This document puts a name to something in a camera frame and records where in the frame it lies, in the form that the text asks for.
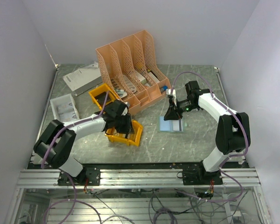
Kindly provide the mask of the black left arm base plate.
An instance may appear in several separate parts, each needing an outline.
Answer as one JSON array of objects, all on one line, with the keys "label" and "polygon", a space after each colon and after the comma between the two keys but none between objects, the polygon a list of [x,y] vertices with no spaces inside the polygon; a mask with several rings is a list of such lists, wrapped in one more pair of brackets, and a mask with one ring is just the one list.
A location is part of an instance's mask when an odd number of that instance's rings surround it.
[{"label": "black left arm base plate", "polygon": [[96,168],[87,168],[82,170],[77,177],[73,177],[61,171],[57,180],[58,186],[70,186],[71,182],[69,177],[72,178],[72,181],[76,186],[99,186],[101,172]]}]

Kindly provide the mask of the white bin with cards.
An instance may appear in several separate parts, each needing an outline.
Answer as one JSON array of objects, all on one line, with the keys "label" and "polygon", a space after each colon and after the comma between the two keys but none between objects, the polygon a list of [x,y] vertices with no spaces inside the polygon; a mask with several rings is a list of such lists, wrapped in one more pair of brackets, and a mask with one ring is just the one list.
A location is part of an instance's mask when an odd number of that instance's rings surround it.
[{"label": "white bin with cards", "polygon": [[80,117],[75,101],[71,94],[66,94],[50,100],[54,119],[64,123],[65,126],[74,126]]}]

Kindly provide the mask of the white stapler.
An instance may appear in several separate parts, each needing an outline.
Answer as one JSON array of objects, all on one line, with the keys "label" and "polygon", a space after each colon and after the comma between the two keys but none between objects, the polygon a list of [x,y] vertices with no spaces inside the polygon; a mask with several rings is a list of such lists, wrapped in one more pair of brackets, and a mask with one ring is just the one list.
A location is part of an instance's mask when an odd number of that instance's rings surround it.
[{"label": "white stapler", "polygon": [[123,89],[117,89],[116,93],[120,99],[124,99],[125,97],[128,96],[127,92],[125,92]]}]

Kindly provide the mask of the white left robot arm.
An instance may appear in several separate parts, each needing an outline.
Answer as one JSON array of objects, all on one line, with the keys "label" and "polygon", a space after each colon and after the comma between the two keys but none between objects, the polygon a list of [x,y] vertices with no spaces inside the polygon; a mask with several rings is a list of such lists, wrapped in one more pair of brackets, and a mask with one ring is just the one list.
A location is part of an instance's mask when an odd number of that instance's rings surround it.
[{"label": "white left robot arm", "polygon": [[75,141],[93,133],[106,133],[112,128],[117,133],[133,133],[129,107],[118,99],[84,119],[65,123],[52,120],[35,143],[34,152],[42,158],[42,168],[48,163],[69,174],[73,184],[81,185],[87,179],[87,168],[70,155]]}]

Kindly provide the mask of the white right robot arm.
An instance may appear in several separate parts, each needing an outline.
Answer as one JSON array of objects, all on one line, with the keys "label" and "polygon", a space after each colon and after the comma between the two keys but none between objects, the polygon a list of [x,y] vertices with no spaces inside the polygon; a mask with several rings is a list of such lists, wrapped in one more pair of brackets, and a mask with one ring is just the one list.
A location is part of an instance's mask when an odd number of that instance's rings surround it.
[{"label": "white right robot arm", "polygon": [[215,148],[200,162],[196,179],[200,184],[208,184],[213,175],[229,158],[244,156],[251,144],[249,117],[245,112],[237,112],[221,102],[210,89],[201,89],[197,81],[185,84],[187,98],[179,101],[173,89],[166,89],[169,101],[164,120],[181,120],[184,112],[205,110],[217,122]]}]

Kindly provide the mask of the aluminium frame rail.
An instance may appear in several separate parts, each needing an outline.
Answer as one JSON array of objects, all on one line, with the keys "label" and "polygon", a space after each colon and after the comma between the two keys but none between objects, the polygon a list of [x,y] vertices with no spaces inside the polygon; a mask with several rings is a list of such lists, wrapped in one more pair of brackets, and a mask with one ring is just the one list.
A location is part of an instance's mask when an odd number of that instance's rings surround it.
[{"label": "aluminium frame rail", "polygon": [[[215,187],[258,187],[261,185],[254,168],[227,168],[219,178]],[[90,189],[139,189],[139,188],[207,188],[207,184],[190,185],[179,177],[181,169],[102,169],[98,186],[88,184]],[[16,187],[26,189],[65,189],[72,188],[70,181],[61,184],[61,173],[57,169],[37,170],[27,169],[20,173]]]}]

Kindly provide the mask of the yellow bin with black items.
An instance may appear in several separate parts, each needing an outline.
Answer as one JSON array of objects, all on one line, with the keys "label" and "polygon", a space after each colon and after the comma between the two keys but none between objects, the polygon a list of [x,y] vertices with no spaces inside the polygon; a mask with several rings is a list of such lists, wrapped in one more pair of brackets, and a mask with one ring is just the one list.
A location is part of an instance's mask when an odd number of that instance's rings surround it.
[{"label": "yellow bin with black items", "polygon": [[97,88],[91,90],[88,92],[88,94],[90,95],[93,103],[101,110],[103,107],[103,103],[106,97],[107,92],[108,93],[108,97],[107,97],[107,101],[106,101],[106,105],[110,104],[111,102],[113,102],[118,98],[118,95],[107,85],[107,84],[102,84],[100,86],[98,86]]}]

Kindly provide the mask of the blue capped bottle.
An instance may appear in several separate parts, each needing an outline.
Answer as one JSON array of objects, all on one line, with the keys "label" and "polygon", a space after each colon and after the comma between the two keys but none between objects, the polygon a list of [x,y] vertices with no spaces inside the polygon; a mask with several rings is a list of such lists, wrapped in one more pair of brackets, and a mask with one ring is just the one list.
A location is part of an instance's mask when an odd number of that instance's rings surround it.
[{"label": "blue capped bottle", "polygon": [[161,92],[161,93],[165,92],[167,88],[168,88],[168,87],[167,87],[166,85],[163,86],[163,87],[161,87],[161,88],[160,88],[160,92]]}]

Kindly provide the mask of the peach plastic file organizer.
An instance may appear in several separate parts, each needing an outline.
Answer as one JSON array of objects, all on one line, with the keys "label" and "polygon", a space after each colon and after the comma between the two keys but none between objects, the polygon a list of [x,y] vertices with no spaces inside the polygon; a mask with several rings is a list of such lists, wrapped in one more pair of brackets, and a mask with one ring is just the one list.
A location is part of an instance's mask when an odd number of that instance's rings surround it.
[{"label": "peach plastic file organizer", "polygon": [[96,49],[102,80],[111,89],[117,84],[127,93],[124,102],[135,115],[165,98],[169,79],[156,63],[154,39],[146,30]]}]

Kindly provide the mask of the white paper booklet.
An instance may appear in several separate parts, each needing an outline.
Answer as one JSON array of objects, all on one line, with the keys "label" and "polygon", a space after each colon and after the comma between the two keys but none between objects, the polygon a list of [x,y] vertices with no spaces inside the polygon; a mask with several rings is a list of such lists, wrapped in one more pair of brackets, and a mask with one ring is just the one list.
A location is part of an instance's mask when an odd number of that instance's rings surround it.
[{"label": "white paper booklet", "polygon": [[63,80],[73,94],[78,96],[102,83],[99,64],[98,62],[94,62],[79,68],[74,72],[63,76]]}]

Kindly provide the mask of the yellow bin with cards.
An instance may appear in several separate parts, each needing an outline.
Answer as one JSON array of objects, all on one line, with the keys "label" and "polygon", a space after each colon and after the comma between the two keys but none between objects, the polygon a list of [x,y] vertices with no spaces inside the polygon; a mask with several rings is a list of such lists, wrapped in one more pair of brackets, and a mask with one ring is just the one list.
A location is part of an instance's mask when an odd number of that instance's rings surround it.
[{"label": "yellow bin with cards", "polygon": [[139,146],[140,139],[143,132],[143,125],[141,125],[138,121],[132,120],[132,128],[133,133],[123,134],[117,133],[115,128],[108,129],[105,133],[105,136],[112,143],[124,143],[127,146]]}]

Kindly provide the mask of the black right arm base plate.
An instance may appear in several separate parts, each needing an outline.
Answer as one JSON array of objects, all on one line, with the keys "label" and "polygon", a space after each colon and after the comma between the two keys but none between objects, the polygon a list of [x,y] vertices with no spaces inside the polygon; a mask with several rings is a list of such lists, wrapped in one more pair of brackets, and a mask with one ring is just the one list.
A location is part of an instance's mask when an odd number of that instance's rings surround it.
[{"label": "black right arm base plate", "polygon": [[212,173],[202,173],[198,170],[182,170],[177,173],[177,178],[181,179],[183,185],[193,186],[193,185],[221,185],[223,184],[221,174],[219,171]]}]

